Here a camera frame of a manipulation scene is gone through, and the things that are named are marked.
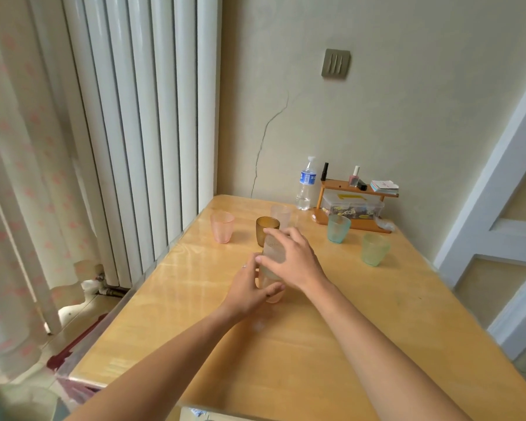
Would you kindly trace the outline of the clear plastic storage box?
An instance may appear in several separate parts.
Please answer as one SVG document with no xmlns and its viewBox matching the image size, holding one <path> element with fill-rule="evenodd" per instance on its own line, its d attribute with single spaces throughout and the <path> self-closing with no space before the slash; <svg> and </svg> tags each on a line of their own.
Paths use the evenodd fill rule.
<svg viewBox="0 0 526 421">
<path fill-rule="evenodd" d="M 327 215 L 337 214 L 349 219 L 374 219 L 380 216 L 385 203 L 378 196 L 325 190 L 320 207 Z"/>
</svg>

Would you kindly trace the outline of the person's left hand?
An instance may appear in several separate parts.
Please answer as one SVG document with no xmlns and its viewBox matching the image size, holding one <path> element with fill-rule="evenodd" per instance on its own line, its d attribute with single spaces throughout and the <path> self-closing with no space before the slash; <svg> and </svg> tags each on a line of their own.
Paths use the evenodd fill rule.
<svg viewBox="0 0 526 421">
<path fill-rule="evenodd" d="M 256 285 L 259 277 L 259 266 L 252 254 L 245 265 L 234 275 L 226 297 L 218 308 L 218 312 L 232 323 L 237 323 L 254 312 L 260 305 L 267 302 L 265 292 Z"/>
</svg>

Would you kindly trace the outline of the person's right hand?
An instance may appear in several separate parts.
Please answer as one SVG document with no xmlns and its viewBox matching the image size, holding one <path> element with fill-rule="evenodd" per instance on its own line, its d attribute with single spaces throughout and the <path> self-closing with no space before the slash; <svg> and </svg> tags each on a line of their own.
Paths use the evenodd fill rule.
<svg viewBox="0 0 526 421">
<path fill-rule="evenodd" d="M 286 251 L 286 268 L 284 271 L 273 271 L 290 287 L 300 290 L 310 298 L 312 292 L 320 290 L 329 280 L 311 247 L 311 252 L 288 251 L 288 228 L 284 231 L 278 229 L 265 229 L 266 234 L 273 235 L 284 246 Z"/>
</svg>

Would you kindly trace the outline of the frosted white plastic cup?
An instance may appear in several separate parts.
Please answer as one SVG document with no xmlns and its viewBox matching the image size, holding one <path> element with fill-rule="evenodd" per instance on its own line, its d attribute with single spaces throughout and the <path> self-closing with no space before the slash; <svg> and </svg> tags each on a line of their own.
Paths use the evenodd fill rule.
<svg viewBox="0 0 526 421">
<path fill-rule="evenodd" d="M 271 234 L 267 234 L 266 236 L 265 245 L 262 250 L 262 255 L 269 256 L 273 260 L 278 261 L 280 263 L 286 260 L 286 251 L 284 246 Z M 268 276 L 274 279 L 281 279 L 280 276 L 276 275 L 273 271 L 270 271 L 266 268 L 259 269 L 259 277 L 262 276 Z"/>
</svg>

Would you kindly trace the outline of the clear water bottle blue label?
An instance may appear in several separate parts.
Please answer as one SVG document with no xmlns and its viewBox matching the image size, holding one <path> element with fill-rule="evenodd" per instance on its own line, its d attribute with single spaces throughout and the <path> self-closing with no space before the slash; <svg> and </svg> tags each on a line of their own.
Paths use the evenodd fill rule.
<svg viewBox="0 0 526 421">
<path fill-rule="evenodd" d="M 316 180 L 315 156 L 308 156 L 307 165 L 301 170 L 299 189 L 295 198 L 295 205 L 299 211 L 308 211 L 311 202 L 311 190 Z"/>
</svg>

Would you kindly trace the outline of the green plastic cup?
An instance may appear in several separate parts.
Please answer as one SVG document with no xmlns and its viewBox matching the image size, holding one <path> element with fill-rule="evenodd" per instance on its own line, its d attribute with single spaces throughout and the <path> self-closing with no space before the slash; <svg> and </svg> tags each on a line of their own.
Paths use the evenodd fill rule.
<svg viewBox="0 0 526 421">
<path fill-rule="evenodd" d="M 390 250 L 390 242 L 379 234 L 366 233 L 362 238 L 361 260 L 377 267 Z"/>
</svg>

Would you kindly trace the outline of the grey wall switch plate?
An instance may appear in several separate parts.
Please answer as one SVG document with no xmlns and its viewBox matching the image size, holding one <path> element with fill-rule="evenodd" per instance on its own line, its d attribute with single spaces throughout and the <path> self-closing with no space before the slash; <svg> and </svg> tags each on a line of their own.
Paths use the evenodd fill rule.
<svg viewBox="0 0 526 421">
<path fill-rule="evenodd" d="M 326 79 L 344 80 L 351 63 L 351 52 L 340 49 L 326 49 L 321 76 Z"/>
</svg>

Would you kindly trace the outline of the white door frame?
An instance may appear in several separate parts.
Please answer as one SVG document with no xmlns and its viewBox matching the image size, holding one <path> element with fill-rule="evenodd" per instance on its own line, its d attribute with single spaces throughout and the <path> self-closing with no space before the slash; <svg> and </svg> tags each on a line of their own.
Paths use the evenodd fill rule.
<svg viewBox="0 0 526 421">
<path fill-rule="evenodd" d="M 475 256 L 526 266 L 526 221 L 500 214 L 526 175 L 526 90 L 434 261 L 454 290 Z M 526 348 L 526 281 L 486 329 L 510 359 Z"/>
</svg>

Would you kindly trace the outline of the small wooden desk shelf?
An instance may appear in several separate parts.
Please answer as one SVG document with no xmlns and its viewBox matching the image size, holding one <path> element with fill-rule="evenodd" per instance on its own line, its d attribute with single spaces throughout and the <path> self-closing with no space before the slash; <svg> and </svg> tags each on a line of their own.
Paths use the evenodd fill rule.
<svg viewBox="0 0 526 421">
<path fill-rule="evenodd" d="M 319 225 L 324 225 L 324 226 L 328 224 L 328 215 L 326 212 L 322 211 L 320 204 L 321 204 L 325 190 L 357 192 L 361 194 L 378 196 L 380 197 L 381 201 L 384 201 L 385 197 L 388 197 L 388 198 L 398 198 L 399 197 L 395 195 L 386 195 L 386 194 L 376 193 L 370 189 L 369 185 L 366 191 L 362 191 L 362 190 L 359 190 L 357 187 L 350 187 L 347 181 L 327 179 L 326 181 L 321 182 L 321 190 L 320 190 L 320 194 L 318 197 L 317 206 L 314 208 L 314 217 L 315 217 L 316 223 Z M 383 233 L 379 229 L 379 227 L 375 224 L 373 219 L 351 219 L 351 223 L 352 223 L 351 229 Z"/>
</svg>

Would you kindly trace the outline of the radiator pipe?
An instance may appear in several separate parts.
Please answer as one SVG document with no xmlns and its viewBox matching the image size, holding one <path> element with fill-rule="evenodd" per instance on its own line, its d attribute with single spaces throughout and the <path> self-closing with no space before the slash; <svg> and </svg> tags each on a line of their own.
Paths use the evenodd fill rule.
<svg viewBox="0 0 526 421">
<path fill-rule="evenodd" d="M 110 286 L 106 282 L 106 277 L 104 273 L 100 273 L 96 276 L 94 281 L 97 283 L 97 289 L 96 294 L 97 295 L 103 295 L 103 296 L 109 296 L 109 297 L 116 297 L 119 299 L 122 299 L 126 296 L 128 291 L 130 289 L 119 287 L 119 286 Z"/>
</svg>

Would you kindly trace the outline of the sheer pink patterned curtain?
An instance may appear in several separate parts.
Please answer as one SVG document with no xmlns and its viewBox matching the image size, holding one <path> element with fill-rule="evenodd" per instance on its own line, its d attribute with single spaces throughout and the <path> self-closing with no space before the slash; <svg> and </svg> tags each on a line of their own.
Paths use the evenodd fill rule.
<svg viewBox="0 0 526 421">
<path fill-rule="evenodd" d="M 59 311 L 99 274 L 95 233 L 28 0 L 0 0 L 0 373 L 41 358 Z"/>
</svg>

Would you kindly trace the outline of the stack of paper cards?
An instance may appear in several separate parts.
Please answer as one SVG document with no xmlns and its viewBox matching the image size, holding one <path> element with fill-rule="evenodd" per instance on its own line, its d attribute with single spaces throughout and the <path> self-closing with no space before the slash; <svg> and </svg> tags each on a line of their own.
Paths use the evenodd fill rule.
<svg viewBox="0 0 526 421">
<path fill-rule="evenodd" d="M 371 181 L 369 187 L 376 193 L 386 195 L 399 195 L 399 186 L 393 181 Z"/>
</svg>

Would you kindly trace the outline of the person's right forearm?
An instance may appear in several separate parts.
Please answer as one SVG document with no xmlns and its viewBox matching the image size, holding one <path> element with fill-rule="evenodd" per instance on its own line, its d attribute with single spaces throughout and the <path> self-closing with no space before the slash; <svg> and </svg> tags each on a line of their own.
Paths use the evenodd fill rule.
<svg viewBox="0 0 526 421">
<path fill-rule="evenodd" d="M 381 421 L 472 421 L 330 281 L 300 285 L 338 340 Z"/>
</svg>

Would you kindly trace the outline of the person's left forearm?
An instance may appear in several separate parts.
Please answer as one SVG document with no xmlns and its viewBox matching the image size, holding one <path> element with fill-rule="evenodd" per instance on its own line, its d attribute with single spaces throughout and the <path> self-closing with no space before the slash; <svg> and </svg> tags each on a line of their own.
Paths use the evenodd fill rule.
<svg viewBox="0 0 526 421">
<path fill-rule="evenodd" d="M 222 304 L 111 382 L 65 421 L 164 421 L 224 335 L 247 311 Z"/>
</svg>

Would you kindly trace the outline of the clear plastic cup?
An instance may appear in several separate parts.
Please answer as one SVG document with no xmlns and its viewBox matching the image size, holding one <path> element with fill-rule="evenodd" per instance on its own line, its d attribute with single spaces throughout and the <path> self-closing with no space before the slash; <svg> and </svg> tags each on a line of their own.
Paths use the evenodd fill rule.
<svg viewBox="0 0 526 421">
<path fill-rule="evenodd" d="M 281 283 L 285 285 L 284 281 L 282 281 L 281 279 L 274 279 L 268 276 L 262 276 L 256 280 L 256 285 L 259 289 L 264 289 L 274 283 Z M 283 297 L 285 291 L 286 291 L 286 288 L 283 289 L 281 292 L 277 293 L 276 295 L 274 295 L 273 297 L 268 298 L 267 303 L 270 303 L 270 304 L 278 303 Z"/>
<path fill-rule="evenodd" d="M 279 204 L 273 205 L 270 210 L 271 217 L 278 220 L 281 231 L 284 231 L 289 226 L 292 212 L 292 207 Z"/>
</svg>

